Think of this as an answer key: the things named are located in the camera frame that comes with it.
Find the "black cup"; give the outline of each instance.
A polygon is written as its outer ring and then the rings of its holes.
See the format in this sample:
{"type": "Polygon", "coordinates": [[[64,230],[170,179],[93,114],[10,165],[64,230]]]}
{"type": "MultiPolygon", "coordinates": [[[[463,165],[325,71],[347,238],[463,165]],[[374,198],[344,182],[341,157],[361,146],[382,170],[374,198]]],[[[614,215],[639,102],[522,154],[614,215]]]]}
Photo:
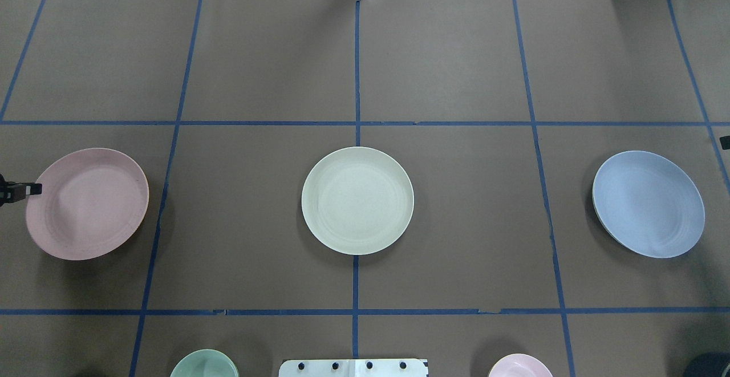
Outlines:
{"type": "Polygon", "coordinates": [[[705,353],[695,357],[684,377],[728,377],[730,353],[705,353]]]}

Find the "plate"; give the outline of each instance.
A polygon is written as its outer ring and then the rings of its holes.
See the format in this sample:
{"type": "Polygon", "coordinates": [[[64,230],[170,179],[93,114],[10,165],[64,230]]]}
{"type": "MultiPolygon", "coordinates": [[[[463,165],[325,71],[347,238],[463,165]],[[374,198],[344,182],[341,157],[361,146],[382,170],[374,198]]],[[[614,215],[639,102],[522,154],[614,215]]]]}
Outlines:
{"type": "Polygon", "coordinates": [[[138,229],[149,203],[144,172],[124,153],[91,148],[63,156],[36,180],[26,224],[36,244],[64,260],[117,249],[138,229]]]}
{"type": "Polygon", "coordinates": [[[553,377],[545,364],[527,354],[509,354],[496,362],[488,377],[553,377]]]}
{"type": "Polygon", "coordinates": [[[408,227],[413,186],[391,156],[373,148],[344,148],[325,156],[307,176],[302,213],[312,234],[330,249],[375,253],[408,227]]]}
{"type": "Polygon", "coordinates": [[[620,244],[648,257],[677,257],[704,231],[704,204],[692,179],[655,153],[612,156],[595,174],[595,213],[620,244]]]}
{"type": "Polygon", "coordinates": [[[238,369],[226,354],[206,348],[183,357],[170,377],[238,377],[238,369]]]}

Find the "mint green cup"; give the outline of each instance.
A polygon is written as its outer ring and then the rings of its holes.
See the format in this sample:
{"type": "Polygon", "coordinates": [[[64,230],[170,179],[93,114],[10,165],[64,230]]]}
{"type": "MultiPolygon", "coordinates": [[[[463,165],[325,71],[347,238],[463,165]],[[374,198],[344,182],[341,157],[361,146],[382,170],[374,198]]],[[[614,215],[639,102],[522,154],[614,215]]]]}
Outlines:
{"type": "Polygon", "coordinates": [[[238,377],[238,370],[226,354],[204,349],[185,356],[170,377],[238,377]]]}

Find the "table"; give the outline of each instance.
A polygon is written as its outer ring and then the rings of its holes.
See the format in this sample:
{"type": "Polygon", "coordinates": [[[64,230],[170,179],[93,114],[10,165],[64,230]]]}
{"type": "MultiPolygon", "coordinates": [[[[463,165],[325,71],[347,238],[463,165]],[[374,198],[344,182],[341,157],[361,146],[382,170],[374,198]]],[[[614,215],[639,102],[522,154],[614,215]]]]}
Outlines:
{"type": "Polygon", "coordinates": [[[0,0],[0,167],[32,181],[108,147],[148,175],[148,215],[85,262],[0,210],[0,375],[168,375],[216,348],[284,359],[414,356],[486,375],[679,376],[730,343],[727,0],[0,0]],[[411,177],[390,248],[321,245],[314,164],[365,145],[411,177]],[[694,179],[707,226],[671,260],[600,226],[619,151],[694,179]]]}

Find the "pink plate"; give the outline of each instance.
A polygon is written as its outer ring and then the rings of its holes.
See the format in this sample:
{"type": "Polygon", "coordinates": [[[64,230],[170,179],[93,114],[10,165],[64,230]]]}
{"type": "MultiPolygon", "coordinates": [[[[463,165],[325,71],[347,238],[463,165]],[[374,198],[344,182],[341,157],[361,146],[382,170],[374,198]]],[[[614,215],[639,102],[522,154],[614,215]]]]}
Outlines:
{"type": "Polygon", "coordinates": [[[539,359],[527,354],[509,354],[496,362],[489,377],[553,377],[539,359]]]}
{"type": "Polygon", "coordinates": [[[41,249],[65,260],[117,249],[138,229],[149,203],[139,164],[112,149],[63,156],[36,182],[43,193],[28,198],[28,231],[41,249]]]}

